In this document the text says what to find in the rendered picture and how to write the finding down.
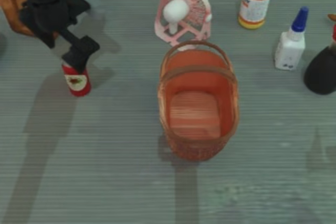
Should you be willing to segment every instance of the white glue bottle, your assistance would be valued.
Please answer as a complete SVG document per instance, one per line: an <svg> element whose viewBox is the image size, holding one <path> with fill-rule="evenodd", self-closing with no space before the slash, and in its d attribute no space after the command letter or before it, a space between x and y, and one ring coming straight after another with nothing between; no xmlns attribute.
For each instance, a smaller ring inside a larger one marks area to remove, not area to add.
<svg viewBox="0 0 336 224"><path fill-rule="evenodd" d="M281 70L295 70L306 48L305 30L309 9L302 7L289 31L281 34L275 54L275 67Z"/></svg>

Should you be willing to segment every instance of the toy fan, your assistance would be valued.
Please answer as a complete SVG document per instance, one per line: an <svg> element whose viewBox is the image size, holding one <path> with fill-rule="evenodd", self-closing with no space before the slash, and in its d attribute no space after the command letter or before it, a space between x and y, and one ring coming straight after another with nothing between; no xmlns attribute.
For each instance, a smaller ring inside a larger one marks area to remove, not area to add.
<svg viewBox="0 0 336 224"><path fill-rule="evenodd" d="M155 33L164 41L176 46L183 36L191 33L187 40L205 40L211 35L211 7L208 0L160 0L155 20ZM193 49L188 45L180 51Z"/></svg>

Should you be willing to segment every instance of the dark object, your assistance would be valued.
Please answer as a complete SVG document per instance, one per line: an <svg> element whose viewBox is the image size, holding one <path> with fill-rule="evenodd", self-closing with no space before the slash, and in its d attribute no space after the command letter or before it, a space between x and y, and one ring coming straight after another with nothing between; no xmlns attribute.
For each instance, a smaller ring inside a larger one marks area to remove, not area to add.
<svg viewBox="0 0 336 224"><path fill-rule="evenodd" d="M336 91L336 25L333 43L312 60L304 75L312 92L326 95Z"/></svg>
<svg viewBox="0 0 336 224"><path fill-rule="evenodd" d="M88 36L81 39L68 31L68 26L77 23L77 16L90 9L85 0L27 0L20 11L20 21L49 48L54 48L54 32L69 43L70 51L63 60L82 73L89 57L99 50L99 44Z"/></svg>

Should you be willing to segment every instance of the red cap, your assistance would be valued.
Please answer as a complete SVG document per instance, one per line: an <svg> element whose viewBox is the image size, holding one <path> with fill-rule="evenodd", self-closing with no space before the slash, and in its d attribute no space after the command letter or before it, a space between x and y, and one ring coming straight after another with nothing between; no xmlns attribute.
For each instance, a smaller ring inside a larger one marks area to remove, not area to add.
<svg viewBox="0 0 336 224"><path fill-rule="evenodd" d="M336 41L336 25L334 25L334 31L332 33L332 38Z"/></svg>

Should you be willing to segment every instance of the black bottle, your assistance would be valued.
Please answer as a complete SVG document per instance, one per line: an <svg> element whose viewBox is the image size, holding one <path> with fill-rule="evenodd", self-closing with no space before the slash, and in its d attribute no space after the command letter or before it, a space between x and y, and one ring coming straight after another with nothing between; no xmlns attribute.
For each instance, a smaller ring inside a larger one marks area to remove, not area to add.
<svg viewBox="0 0 336 224"><path fill-rule="evenodd" d="M305 84L316 94L330 94L336 91L336 25L332 43L322 50L306 70Z"/></svg>

